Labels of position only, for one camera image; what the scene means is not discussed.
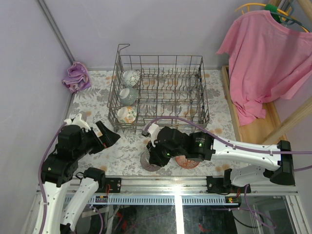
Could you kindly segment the aluminium frame rail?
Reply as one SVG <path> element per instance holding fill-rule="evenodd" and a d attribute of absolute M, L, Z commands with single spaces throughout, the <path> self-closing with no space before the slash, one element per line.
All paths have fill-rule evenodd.
<path fill-rule="evenodd" d="M 213 185 L 205 176 L 119 176 L 120 193 L 125 195 L 203 195 Z M 295 186 L 274 185 L 268 181 L 250 184 L 253 195 L 297 195 Z"/>

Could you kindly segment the yellow floral bowl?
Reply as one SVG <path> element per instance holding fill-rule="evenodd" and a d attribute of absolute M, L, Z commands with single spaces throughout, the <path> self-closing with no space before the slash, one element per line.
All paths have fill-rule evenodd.
<path fill-rule="evenodd" d="M 133 123 L 137 117 L 137 110 L 132 106 L 125 106 L 118 110 L 117 120 L 119 123 Z"/>

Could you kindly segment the yellow clothes hanger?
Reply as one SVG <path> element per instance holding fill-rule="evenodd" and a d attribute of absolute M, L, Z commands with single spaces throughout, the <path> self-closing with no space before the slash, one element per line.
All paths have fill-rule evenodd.
<path fill-rule="evenodd" d="M 293 0 L 289 0 L 286 2 L 285 0 L 282 1 L 278 6 L 275 6 L 273 4 L 263 4 L 263 3 L 257 3 L 257 2 L 251 2 L 246 3 L 237 9 L 235 9 L 235 12 L 241 11 L 241 14 L 244 15 L 244 8 L 247 10 L 247 12 L 251 11 L 252 6 L 258 6 L 262 7 L 262 10 L 269 11 L 271 17 L 279 24 L 283 26 L 291 26 L 291 25 L 298 25 L 304 32 L 310 33 L 311 30 L 306 27 L 303 23 L 301 23 L 299 20 L 297 20 L 294 16 L 294 5 Z"/>

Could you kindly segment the red diamond patterned bowl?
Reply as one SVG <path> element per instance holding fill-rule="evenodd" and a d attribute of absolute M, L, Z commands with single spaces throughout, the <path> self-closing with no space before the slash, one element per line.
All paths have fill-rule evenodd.
<path fill-rule="evenodd" d="M 184 169 L 193 169 L 200 164 L 200 162 L 187 159 L 185 156 L 176 156 L 175 160 L 177 164 Z"/>

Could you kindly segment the pink t-shirt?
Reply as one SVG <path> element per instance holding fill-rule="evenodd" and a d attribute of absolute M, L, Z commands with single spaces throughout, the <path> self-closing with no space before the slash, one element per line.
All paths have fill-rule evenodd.
<path fill-rule="evenodd" d="M 241 126 L 265 118 L 263 103 L 291 99 L 312 75 L 312 35 L 286 28 L 267 10 L 236 19 L 218 54 L 229 55 L 230 95 Z"/>

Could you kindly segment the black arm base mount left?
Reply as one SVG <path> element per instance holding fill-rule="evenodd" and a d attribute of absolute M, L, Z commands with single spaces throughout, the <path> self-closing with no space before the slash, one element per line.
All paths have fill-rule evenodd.
<path fill-rule="evenodd" d="M 121 178 L 111 177 L 106 178 L 105 181 L 105 193 L 106 194 L 118 194 L 121 191 Z"/>

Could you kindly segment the grey dotted bowl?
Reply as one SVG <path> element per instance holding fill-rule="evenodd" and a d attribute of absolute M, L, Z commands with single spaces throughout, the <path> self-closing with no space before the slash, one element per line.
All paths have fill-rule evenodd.
<path fill-rule="evenodd" d="M 123 106 L 131 106 L 135 103 L 138 97 L 138 90 L 134 88 L 121 89 L 119 93 L 120 103 Z"/>

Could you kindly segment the wooden tray frame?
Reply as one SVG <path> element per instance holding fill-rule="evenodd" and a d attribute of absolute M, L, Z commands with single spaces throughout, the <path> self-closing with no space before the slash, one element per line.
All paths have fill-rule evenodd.
<path fill-rule="evenodd" d="M 236 106 L 231 100 L 228 65 L 221 68 L 221 73 L 224 84 L 225 98 L 230 109 L 236 141 L 254 144 L 263 143 L 265 137 L 281 124 L 274 103 L 269 102 L 263 104 L 263 108 L 266 110 L 266 117 L 264 119 L 256 119 L 248 125 L 240 125 Z"/>

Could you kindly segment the purple crumpled cloth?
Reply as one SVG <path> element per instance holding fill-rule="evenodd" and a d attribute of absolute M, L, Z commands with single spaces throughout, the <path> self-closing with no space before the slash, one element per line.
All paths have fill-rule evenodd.
<path fill-rule="evenodd" d="M 68 68 L 67 76 L 62 80 L 62 84 L 70 93 L 77 93 L 92 86 L 87 68 L 78 61 L 74 61 Z"/>

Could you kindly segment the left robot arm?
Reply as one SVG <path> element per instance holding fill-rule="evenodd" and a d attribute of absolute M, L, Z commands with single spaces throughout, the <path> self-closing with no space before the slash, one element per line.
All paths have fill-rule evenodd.
<path fill-rule="evenodd" d="M 120 135 L 109 130 L 101 121 L 96 123 L 101 136 L 97 136 L 86 122 L 66 120 L 52 140 L 54 150 L 46 150 L 40 163 L 38 180 L 41 201 L 34 233 L 69 234 L 75 231 L 83 209 L 95 192 L 109 193 L 111 185 L 105 172 L 98 168 L 86 169 L 79 188 L 64 207 L 67 190 L 78 168 L 78 161 L 85 155 L 99 153 L 113 146 Z"/>

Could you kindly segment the corner aluminium post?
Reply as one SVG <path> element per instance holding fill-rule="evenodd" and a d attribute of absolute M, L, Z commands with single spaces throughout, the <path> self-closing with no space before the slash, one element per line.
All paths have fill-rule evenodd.
<path fill-rule="evenodd" d="M 45 19 L 47 20 L 52 32 L 54 33 L 57 41 L 59 42 L 65 56 L 67 57 L 67 59 L 69 60 L 69 62 L 72 64 L 74 62 L 74 56 L 67 44 L 67 42 L 65 41 L 65 38 L 63 37 L 62 32 L 60 31 L 48 5 L 46 4 L 46 2 L 44 0 L 36 0 L 36 3 L 38 4 L 39 8 L 41 9 Z"/>

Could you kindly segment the purple striped bowl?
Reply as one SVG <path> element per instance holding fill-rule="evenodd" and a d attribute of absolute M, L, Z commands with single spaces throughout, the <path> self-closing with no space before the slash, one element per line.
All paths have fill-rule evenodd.
<path fill-rule="evenodd" d="M 146 170 L 148 172 L 156 172 L 159 169 L 161 169 L 161 166 L 150 164 L 148 160 L 149 160 L 149 152 L 148 152 L 148 150 L 145 150 L 141 154 L 141 157 L 140 157 L 140 163 L 141 163 L 141 166 L 144 170 Z"/>

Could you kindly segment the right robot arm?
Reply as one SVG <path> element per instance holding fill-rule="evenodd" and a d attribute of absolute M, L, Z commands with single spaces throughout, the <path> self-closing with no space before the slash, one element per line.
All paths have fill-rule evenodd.
<path fill-rule="evenodd" d="M 276 145 L 259 145 L 231 141 L 206 132 L 182 133 L 170 127 L 152 124 L 142 135 L 147 144 L 149 164 L 163 167 L 169 160 L 185 156 L 195 162 L 233 160 L 246 163 L 241 169 L 227 169 L 223 189 L 234 192 L 250 183 L 268 180 L 273 184 L 295 185 L 291 144 L 281 140 Z"/>

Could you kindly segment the teal clothes hanger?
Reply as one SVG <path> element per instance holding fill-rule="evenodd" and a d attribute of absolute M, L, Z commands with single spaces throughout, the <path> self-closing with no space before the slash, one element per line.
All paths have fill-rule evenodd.
<path fill-rule="evenodd" d="M 286 16 L 284 14 L 281 14 L 278 12 L 278 8 L 276 6 L 273 6 L 271 4 L 267 4 L 264 7 L 264 10 L 270 11 L 271 16 L 274 18 L 274 20 L 280 24 L 284 24 L 287 26 L 293 25 L 293 24 L 297 24 L 299 25 L 303 30 L 305 30 L 306 32 L 309 32 L 309 30 L 303 26 L 303 24 L 299 21 L 297 21 L 296 19 L 293 19 L 290 16 Z"/>

